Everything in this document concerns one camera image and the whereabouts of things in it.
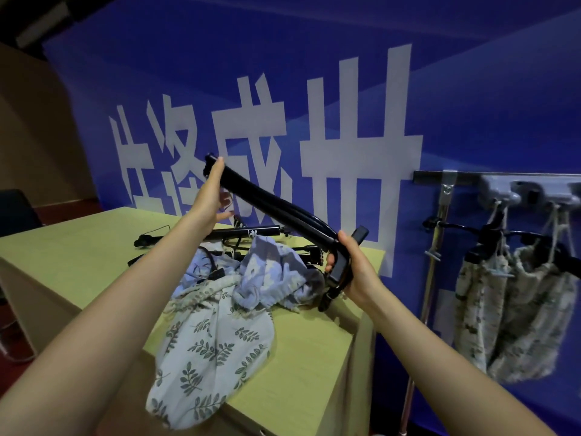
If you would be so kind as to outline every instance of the table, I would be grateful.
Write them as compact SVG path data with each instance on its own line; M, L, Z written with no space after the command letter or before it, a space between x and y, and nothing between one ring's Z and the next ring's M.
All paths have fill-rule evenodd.
M127 261L141 253L133 247L139 234L173 226L178 219L124 207L0 238L0 286L34 352L40 353L127 269ZM308 244L294 236L277 241ZM383 252L364 251L378 270ZM185 434L367 435L375 345L367 315L342 298L327 313L275 308L272 314L271 358L213 419ZM167 433L145 411L153 355L166 327L161 316L103 418L100 434Z

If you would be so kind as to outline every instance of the blue backdrop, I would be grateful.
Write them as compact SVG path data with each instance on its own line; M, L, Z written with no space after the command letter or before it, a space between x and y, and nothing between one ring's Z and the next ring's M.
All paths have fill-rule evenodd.
M326 193L325 214L334 228L354 222L349 208L341 206L342 197L347 199L341 186L349 177L326 173L323 188L317 188L316 172L305 173L308 159L303 158L309 157L310 146L302 149L301 141L314 140L316 130L310 112L318 100L323 102L322 138L343 138L342 114L349 111L343 98L352 91L342 74L353 74L349 70L355 67L358 119L350 122L353 143L360 144L364 156L366 141L381 139L384 130L387 135L388 67L388 92L402 85L408 92L407 107L402 96L403 108L392 110L403 110L401 136L418 135L413 144L401 146L421 147L421 161L418 157L414 163L414 153L401 154L400 146L392 147L399 153L393 156L369 149L367 157L376 158L372 167L377 170L384 161L387 175L374 170L355 177L356 221L370 226L370 240L382 244L378 179L387 181L400 168L399 155L407 168L402 167L407 175L401 179L418 167L581 173L580 8L581 0L116 0L50 40L45 49L69 91L105 209L185 212L202 184L195 158L220 148L212 112L242 109L250 87L247 106L266 104L275 113L275 105L284 102L286 128L278 129L274 114L272 119L258 117L263 133L240 130L245 124L236 121L238 127L231 124L224 137L228 155L246 159L255 183L269 183L283 197L290 192L292 201L309 211L320 211L318 193ZM403 61L401 79L390 78L396 69L390 68L388 53L389 60ZM260 83L263 74L266 89ZM324 79L324 96L315 94L316 82L309 81L307 88L307 81L316 78ZM259 140L258 152L253 152L252 138ZM321 161L324 168L360 164L337 146ZM437 190L409 180L399 186L399 178L395 183L395 203L385 200L386 207L395 208L391 219L397 218L397 225L385 237L386 245L394 238L395 246L382 272L389 277L383 279L419 313L423 251L431 241L420 225L434 211ZM457 191L450 218L485 222L475 190ZM248 220L257 223L260 216L252 212ZM510 218L511 226L523 230L539 230L542 223L541 215L526 212L515 211ZM454 289L463 251L473 241L446 234L439 289ZM556 372L510 386L562 435L581 431L580 333L577 308ZM403 368L379 338L374 402L401 410L405 382ZM412 419L443 431L419 395Z

